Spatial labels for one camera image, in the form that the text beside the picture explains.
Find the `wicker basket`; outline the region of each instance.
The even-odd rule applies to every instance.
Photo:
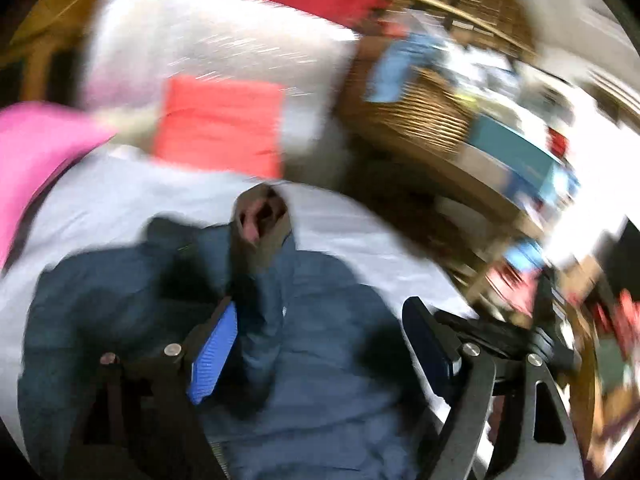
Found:
[[[402,99],[368,104],[373,108],[370,117],[421,147],[453,155],[466,139],[472,112],[456,101],[449,83],[439,74],[421,68],[414,70],[417,79],[405,87]]]

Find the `teal box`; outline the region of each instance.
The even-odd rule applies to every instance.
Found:
[[[466,142],[509,166],[531,184],[544,202],[555,202],[554,180],[562,172],[562,163],[550,152],[486,115],[478,116],[471,124]]]

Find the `pink pillow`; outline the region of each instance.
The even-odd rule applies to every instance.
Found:
[[[25,102],[0,111],[0,268],[31,200],[112,135],[87,115],[59,105]]]

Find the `blue gripper pad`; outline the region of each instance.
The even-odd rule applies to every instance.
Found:
[[[236,336],[238,316],[236,306],[231,302],[191,365],[191,384],[187,395],[193,404],[200,404],[202,399],[213,392]]]

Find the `box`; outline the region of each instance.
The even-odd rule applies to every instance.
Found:
[[[562,163],[550,152],[486,115],[471,124],[467,142],[509,166],[531,184],[538,198],[555,203],[554,180],[562,171]]]

